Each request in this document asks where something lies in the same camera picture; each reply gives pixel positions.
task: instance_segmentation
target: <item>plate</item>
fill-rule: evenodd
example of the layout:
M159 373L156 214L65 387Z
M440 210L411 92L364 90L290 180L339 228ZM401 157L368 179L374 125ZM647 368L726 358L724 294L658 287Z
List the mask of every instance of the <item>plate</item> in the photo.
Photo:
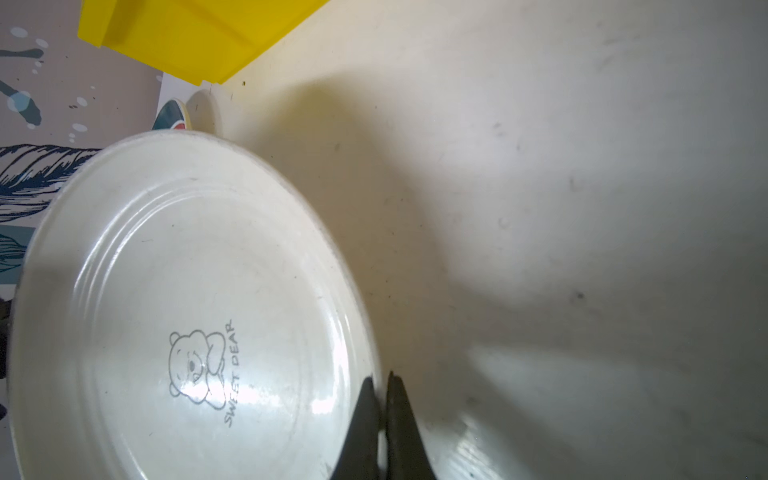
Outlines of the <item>plate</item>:
M197 132L96 155L35 232L15 297L27 480L327 479L374 375L365 309L307 202Z

